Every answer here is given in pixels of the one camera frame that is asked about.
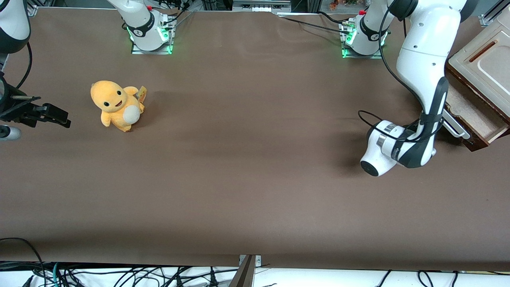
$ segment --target brown table surface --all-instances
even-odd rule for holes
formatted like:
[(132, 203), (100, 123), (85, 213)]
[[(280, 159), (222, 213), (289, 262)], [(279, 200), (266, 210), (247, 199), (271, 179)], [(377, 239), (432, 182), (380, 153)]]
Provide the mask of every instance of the brown table surface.
[[(300, 16), (334, 28), (320, 16)], [(174, 54), (131, 55), (115, 10), (40, 9), (22, 90), (70, 129), (21, 126), (0, 148), (0, 235), (43, 260), (508, 270), (509, 138), (471, 153), (442, 132), (425, 167), (365, 174), (359, 109), (398, 124), (419, 106), (379, 60), (343, 59), (334, 32), (270, 13), (195, 13)], [(403, 40), (394, 21), (386, 48)], [(480, 31), (464, 23), (457, 49)], [(17, 83), (27, 52), (12, 55)], [(105, 128), (90, 85), (148, 89), (131, 133)], [(21, 244), (0, 259), (35, 260)]]

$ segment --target plush toy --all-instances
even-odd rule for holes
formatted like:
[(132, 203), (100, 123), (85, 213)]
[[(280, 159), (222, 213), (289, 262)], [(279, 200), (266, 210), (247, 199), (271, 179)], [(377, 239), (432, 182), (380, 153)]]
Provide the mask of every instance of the plush toy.
[(99, 81), (92, 84), (90, 95), (101, 112), (101, 122), (105, 127), (113, 123), (123, 132), (131, 131), (131, 125), (136, 123), (145, 107), (143, 101), (147, 89), (141, 87), (121, 88), (114, 82)]

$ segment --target plush toy tail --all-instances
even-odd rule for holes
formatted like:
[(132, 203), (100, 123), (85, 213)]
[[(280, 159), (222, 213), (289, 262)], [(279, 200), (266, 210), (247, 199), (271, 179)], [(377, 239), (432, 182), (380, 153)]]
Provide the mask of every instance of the plush toy tail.
[(135, 97), (138, 99), (139, 103), (143, 103), (143, 101), (145, 101), (146, 95), (147, 95), (147, 89), (144, 86), (142, 86)]
[(124, 91), (130, 95), (136, 95), (136, 93), (138, 93), (138, 89), (136, 87), (125, 87)]

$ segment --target green led light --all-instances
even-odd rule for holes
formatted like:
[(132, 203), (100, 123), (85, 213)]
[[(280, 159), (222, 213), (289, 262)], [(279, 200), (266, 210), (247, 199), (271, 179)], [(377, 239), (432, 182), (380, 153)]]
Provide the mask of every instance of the green led light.
[(160, 36), (161, 36), (161, 40), (166, 41), (165, 38), (167, 38), (167, 37), (165, 37), (161, 31), (162, 31), (162, 29), (158, 29), (158, 32), (160, 33)]
[(349, 34), (349, 36), (347, 36), (347, 44), (352, 45), (356, 34), (356, 28), (352, 29), (352, 32)]

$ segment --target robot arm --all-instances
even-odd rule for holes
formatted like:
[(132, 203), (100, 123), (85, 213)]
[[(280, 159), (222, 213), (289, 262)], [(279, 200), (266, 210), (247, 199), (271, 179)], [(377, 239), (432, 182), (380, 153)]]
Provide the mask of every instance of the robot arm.
[(376, 26), (373, 22), (378, 21), (383, 34), (389, 23), (387, 20), (381, 23), (388, 18), (389, 12), (399, 19), (410, 16), (412, 25), (400, 50), (397, 72), (422, 106), (419, 120), (407, 127), (380, 121), (370, 129), (367, 152), (361, 159), (362, 168), (370, 175), (380, 176), (397, 163), (406, 168), (418, 168), (436, 153), (435, 133), (442, 124), (448, 92), (444, 64), (457, 34), (465, 3), (466, 0), (375, 0), (364, 17), (357, 17), (358, 35), (351, 47), (357, 53), (370, 55), (379, 48), (379, 36), (373, 34)]
[(133, 43), (144, 51), (153, 51), (168, 42), (161, 31), (169, 29), (168, 15), (156, 10), (149, 11), (140, 0), (107, 0), (124, 19)]
[[(27, 0), (0, 0), (0, 53), (16, 53), (27, 45), (30, 38)], [(33, 97), (7, 83), (0, 71), (0, 120), (35, 127), (37, 122), (50, 122), (69, 128), (67, 112), (53, 106), (38, 106)], [(21, 132), (16, 127), (0, 126), (0, 140), (18, 139)]]
[(0, 53), (18, 52), (29, 38), (27, 0), (0, 0)]

